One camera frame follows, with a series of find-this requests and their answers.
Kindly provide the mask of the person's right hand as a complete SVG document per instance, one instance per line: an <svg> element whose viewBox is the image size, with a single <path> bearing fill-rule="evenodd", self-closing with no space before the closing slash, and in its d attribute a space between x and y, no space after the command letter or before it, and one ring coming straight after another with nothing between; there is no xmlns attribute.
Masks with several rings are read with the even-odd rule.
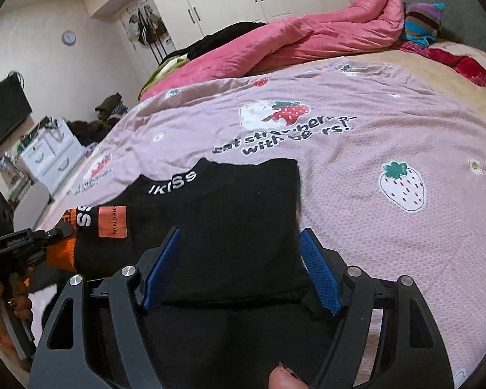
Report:
<svg viewBox="0 0 486 389"><path fill-rule="evenodd" d="M269 375L269 389L308 389L309 386L296 373L283 363L272 370Z"/></svg>

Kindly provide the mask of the person's left hand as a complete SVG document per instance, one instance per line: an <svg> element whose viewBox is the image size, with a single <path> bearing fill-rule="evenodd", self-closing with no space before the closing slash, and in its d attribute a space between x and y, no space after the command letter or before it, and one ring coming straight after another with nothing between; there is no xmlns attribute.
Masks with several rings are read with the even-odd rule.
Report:
<svg viewBox="0 0 486 389"><path fill-rule="evenodd" d="M5 353L7 358L17 363L24 363L24 360L18 355L13 339L7 330L1 306L8 306L12 310L13 315L21 321L30 321L33 318L32 303L29 299L28 285L26 285L26 282L34 270L35 267L28 267L22 276L17 277L12 282L10 285L12 294L10 296L3 295L5 287L0 283L0 349Z"/></svg>

